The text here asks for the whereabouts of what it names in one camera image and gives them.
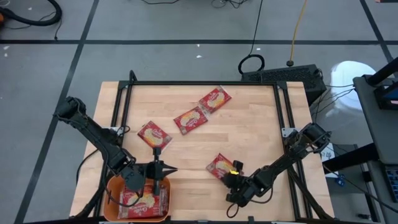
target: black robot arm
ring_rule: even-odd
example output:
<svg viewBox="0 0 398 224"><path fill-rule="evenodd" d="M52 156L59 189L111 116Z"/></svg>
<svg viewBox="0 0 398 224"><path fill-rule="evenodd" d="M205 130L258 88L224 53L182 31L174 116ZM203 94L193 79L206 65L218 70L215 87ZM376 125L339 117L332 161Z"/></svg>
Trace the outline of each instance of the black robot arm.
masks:
<svg viewBox="0 0 398 224"><path fill-rule="evenodd" d="M329 138L330 133L324 131L315 123L306 125L300 132L295 130L284 138L284 146L288 149L288 152L271 165L254 171L249 177L240 175L243 163L234 161L233 165L236 171L232 170L222 178L225 186L230 189L226 200L237 204L239 207L244 207L252 201L253 196L262 197L272 188L274 180L281 172L297 161L304 159L309 153L321 152L329 144ZM297 173L294 172L289 175L295 181L300 181L296 178Z"/></svg>
<svg viewBox="0 0 398 224"><path fill-rule="evenodd" d="M101 152L109 170L115 176L121 175L129 189L142 188L145 167L135 166L136 158L118 146L116 131L102 128L87 116L86 106L80 99L68 97L57 108L55 116L79 130Z"/></svg>

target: black stand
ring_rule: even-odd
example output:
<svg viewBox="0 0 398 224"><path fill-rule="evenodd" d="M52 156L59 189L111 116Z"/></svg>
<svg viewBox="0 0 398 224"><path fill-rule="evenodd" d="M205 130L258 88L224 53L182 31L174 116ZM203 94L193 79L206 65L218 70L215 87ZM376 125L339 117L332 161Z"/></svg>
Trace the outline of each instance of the black stand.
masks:
<svg viewBox="0 0 398 224"><path fill-rule="evenodd" d="M332 172L338 171L347 167L363 164L367 161L378 160L379 154L377 153L374 143L363 146L351 152L347 152L341 156L335 157L328 161L323 162L328 169ZM325 174L329 174L330 171L323 168Z"/></svg>

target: wooden table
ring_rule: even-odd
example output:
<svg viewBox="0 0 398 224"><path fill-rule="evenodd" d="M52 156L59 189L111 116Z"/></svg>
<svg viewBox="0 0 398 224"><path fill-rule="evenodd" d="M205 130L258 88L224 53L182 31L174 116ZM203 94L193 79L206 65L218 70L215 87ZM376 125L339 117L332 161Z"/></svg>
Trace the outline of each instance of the wooden table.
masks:
<svg viewBox="0 0 398 224"><path fill-rule="evenodd" d="M117 86L117 82L102 84L93 117L101 126L107 127L111 123ZM288 83L288 87L296 128L302 128L311 122L303 85ZM133 86L127 117L131 131L124 137L123 147L137 157L138 162L153 160L151 148L137 136L141 126L150 120L173 137L172 143L160 156L168 165L179 168L178 172L169 175L172 192L178 192L172 193L172 220L245 221L248 216L254 216L257 221L294 221L287 172L276 178L274 196L269 203L249 203L239 209L234 219L226 216L226 209L230 205L225 201L228 189L205 167L220 152L231 161L237 159L244 162L243 171L251 174L283 155L283 148L271 86L225 86L233 97L232 100L212 114L209 122L182 136L173 119L195 107L197 101L214 88L215 86ZM282 92L280 97L285 112ZM85 156L94 150L93 145L88 143ZM101 155L97 153L81 168L70 215L77 214L98 188L102 164ZM320 156L308 155L303 160L303 167L309 191L325 211L333 216ZM304 217L302 195L299 190L297 192L301 216ZM269 192L258 200L263 201L268 197Z"/></svg>

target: orange bowl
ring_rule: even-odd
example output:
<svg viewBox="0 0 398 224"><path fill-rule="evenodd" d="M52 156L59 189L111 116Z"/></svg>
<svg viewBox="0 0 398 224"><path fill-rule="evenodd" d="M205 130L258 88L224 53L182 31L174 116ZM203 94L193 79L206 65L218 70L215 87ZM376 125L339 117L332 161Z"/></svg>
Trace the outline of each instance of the orange bowl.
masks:
<svg viewBox="0 0 398 224"><path fill-rule="evenodd" d="M153 184L154 181L151 179L146 180L147 184ZM125 218L125 219L118 219L119 214L119 205L112 202L109 199L108 194L105 194L104 200L104 217L110 222L161 222L166 219L167 215L169 215L170 211L170 199L171 199L171 186L170 181L167 177L164 180L160 181L160 184L166 186L167 195L168 195L168 209L167 213L161 217L150 217L150 218ZM124 179L121 176L112 177L111 180L108 182L108 190L110 191L113 198L120 198L120 193L124 188Z"/></svg>

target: red snack packet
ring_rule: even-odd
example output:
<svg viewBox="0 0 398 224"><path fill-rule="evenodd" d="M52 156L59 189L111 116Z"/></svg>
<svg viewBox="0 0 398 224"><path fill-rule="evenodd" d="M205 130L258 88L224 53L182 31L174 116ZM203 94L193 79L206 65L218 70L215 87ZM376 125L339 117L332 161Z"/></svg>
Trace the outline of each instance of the red snack packet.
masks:
<svg viewBox="0 0 398 224"><path fill-rule="evenodd" d="M164 132L158 125L149 121L137 135L144 140L151 148L159 147L164 149L172 140L172 137Z"/></svg>
<svg viewBox="0 0 398 224"><path fill-rule="evenodd" d="M231 96L223 89L223 87L219 86L203 97L199 104L204 107L209 113L214 113L218 108L222 107L228 100L231 99Z"/></svg>
<svg viewBox="0 0 398 224"><path fill-rule="evenodd" d="M191 130L207 122L204 112L197 106L194 109L174 119L175 124L180 128L182 134L187 134Z"/></svg>
<svg viewBox="0 0 398 224"><path fill-rule="evenodd" d="M235 170L232 162L225 158L221 153L218 154L216 159L207 165L206 170L211 172L217 179L220 179L227 174L230 170Z"/></svg>
<svg viewBox="0 0 398 224"><path fill-rule="evenodd" d="M164 185L160 185L160 194L153 194L153 185L145 185L144 195L139 201L129 208L120 206L118 219L121 218L149 218L164 216L169 209L168 195ZM120 194L120 202L130 205L137 200L138 196L135 192L124 186Z"/></svg>

